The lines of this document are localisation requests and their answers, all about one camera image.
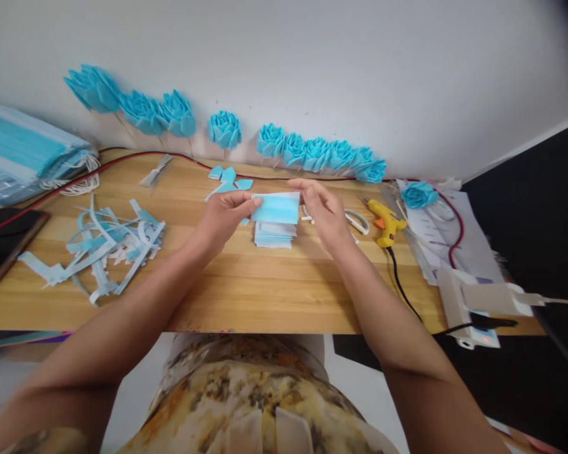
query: hand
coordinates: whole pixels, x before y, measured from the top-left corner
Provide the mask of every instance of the hand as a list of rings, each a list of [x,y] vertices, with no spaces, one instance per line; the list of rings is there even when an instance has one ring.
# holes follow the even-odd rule
[[[341,247],[355,245],[341,197],[315,180],[295,178],[288,184],[301,190],[307,211],[314,218],[317,234],[330,255]]]
[[[254,213],[262,203],[263,199],[253,199],[252,193],[248,191],[211,195],[202,219],[194,231],[194,240],[205,244],[216,253],[220,252],[240,222]]]

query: yellow glue gun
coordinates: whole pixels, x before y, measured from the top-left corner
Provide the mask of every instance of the yellow glue gun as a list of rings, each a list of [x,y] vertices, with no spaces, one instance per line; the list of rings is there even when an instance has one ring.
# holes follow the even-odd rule
[[[396,241],[396,232],[406,228],[408,223],[397,217],[392,210],[382,203],[364,196],[362,196],[362,200],[366,202],[368,209],[379,217],[374,221],[374,224],[383,229],[383,235],[377,240],[377,244],[382,248],[393,246]]]

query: white power strip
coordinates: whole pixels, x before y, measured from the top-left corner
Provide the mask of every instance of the white power strip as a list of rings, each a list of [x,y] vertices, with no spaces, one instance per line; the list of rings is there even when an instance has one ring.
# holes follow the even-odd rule
[[[442,304],[449,327],[471,322],[471,312],[488,316],[487,312],[469,309],[465,305],[463,286],[479,285],[478,280],[463,271],[442,269],[437,271],[437,285],[440,287]],[[480,330],[474,327],[462,328],[449,335],[457,339],[457,343],[466,349],[474,350],[476,346],[500,348],[499,337],[494,330]]]

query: wooden desk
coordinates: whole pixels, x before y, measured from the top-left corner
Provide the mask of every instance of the wooden desk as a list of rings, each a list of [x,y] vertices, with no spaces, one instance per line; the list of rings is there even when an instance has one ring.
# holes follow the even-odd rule
[[[103,162],[128,154],[128,151],[108,151]],[[179,248],[197,225],[204,199],[218,182],[208,178],[208,171],[183,159],[174,159],[153,195],[139,182],[157,166],[161,156],[140,156],[119,163],[101,174],[101,186],[95,191],[98,207],[111,207],[117,216],[134,217],[128,203],[137,199],[167,229],[164,248],[155,260],[141,269],[126,291],[154,271],[167,255]],[[220,164],[206,161],[210,166]],[[300,177],[303,173],[272,170],[235,164],[238,174],[265,177]],[[329,182],[333,192],[342,196],[345,207],[371,221],[374,215],[360,200],[360,195],[379,200],[377,185],[356,181]],[[284,181],[255,180],[253,192],[289,190]],[[55,196],[42,205],[52,218],[29,246],[47,265],[66,265],[71,255],[65,248],[77,232],[76,206],[88,207],[90,195]],[[205,270],[202,279],[187,295],[185,303],[169,324],[172,331],[201,332],[273,332],[273,333],[339,333],[360,332],[352,302],[330,256],[324,251],[314,227],[300,221],[298,237],[291,250],[258,248],[252,242],[254,223],[239,226],[223,252]],[[360,248],[375,264],[385,281],[394,290],[393,267],[389,256],[379,248],[376,227],[362,236]],[[399,265],[399,278],[404,290],[421,314],[427,329],[438,332],[447,327],[437,287],[430,287],[422,277],[403,235],[394,246]],[[128,266],[108,265],[110,278],[121,281]],[[88,289],[95,289],[90,269],[80,275]],[[79,289],[66,281],[42,289],[44,280],[20,262],[0,283],[0,330],[75,330],[100,310],[93,307]],[[101,304],[113,301],[108,296]],[[540,330],[533,318],[509,334],[534,334]]]

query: person's left hand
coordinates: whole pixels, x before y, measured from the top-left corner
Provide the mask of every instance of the person's left hand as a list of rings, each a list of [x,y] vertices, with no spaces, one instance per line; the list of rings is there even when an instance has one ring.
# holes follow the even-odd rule
[[[240,222],[261,206],[263,199],[252,198],[252,192],[231,191],[213,194],[196,230],[195,240],[219,252],[235,232]]]

